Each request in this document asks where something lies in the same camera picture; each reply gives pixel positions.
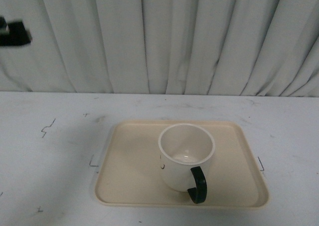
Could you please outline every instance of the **mug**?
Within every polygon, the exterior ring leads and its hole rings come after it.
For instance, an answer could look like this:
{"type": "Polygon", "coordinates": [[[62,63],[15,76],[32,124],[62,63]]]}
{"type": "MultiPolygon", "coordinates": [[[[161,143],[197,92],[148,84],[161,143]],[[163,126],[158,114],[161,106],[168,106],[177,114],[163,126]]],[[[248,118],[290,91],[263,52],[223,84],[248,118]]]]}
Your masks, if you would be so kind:
{"type": "Polygon", "coordinates": [[[215,151],[215,141],[204,128],[188,123],[174,124],[159,136],[161,176],[174,190],[188,192],[195,204],[207,196],[205,175],[215,151]]]}

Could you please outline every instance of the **black handle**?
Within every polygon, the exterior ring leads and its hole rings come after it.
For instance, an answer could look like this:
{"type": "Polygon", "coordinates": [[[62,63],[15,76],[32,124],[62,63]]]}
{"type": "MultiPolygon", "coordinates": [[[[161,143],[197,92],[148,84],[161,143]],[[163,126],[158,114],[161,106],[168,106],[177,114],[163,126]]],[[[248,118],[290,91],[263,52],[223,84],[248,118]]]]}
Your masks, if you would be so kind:
{"type": "Polygon", "coordinates": [[[200,204],[206,200],[207,184],[203,171],[200,166],[190,169],[196,183],[196,188],[188,189],[188,194],[195,204],[200,204]]]}

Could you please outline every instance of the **white curtain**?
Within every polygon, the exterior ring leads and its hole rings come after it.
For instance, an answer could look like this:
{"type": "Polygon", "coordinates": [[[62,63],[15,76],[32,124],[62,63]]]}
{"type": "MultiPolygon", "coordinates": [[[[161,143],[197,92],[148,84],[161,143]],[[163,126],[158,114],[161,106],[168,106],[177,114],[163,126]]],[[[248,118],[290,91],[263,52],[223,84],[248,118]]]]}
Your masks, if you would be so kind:
{"type": "Polygon", "coordinates": [[[319,97],[319,0],[0,0],[0,90],[319,97]]]}

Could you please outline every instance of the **beige tray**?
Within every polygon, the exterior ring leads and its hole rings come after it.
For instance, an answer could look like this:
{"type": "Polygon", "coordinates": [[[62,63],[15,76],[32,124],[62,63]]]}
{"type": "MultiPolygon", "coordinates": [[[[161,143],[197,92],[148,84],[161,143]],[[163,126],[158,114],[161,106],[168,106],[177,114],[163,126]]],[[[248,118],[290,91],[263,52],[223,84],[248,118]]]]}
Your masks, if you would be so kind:
{"type": "Polygon", "coordinates": [[[268,190],[241,128],[226,121],[130,120],[114,129],[95,187],[108,206],[241,208],[266,204],[268,190]],[[171,124],[188,122],[208,130],[216,142],[207,198],[195,205],[160,176],[158,137],[171,124]]]}

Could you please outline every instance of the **table surface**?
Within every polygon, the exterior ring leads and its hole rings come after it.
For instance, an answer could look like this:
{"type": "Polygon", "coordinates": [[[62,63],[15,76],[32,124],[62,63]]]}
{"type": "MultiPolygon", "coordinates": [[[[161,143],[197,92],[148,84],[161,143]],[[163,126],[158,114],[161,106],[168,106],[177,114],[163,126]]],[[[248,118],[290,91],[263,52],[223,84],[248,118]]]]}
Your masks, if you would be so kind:
{"type": "Polygon", "coordinates": [[[319,98],[0,92],[2,226],[317,226],[319,98]],[[108,207],[94,195],[127,119],[241,126],[270,192],[259,210],[108,207]]]}

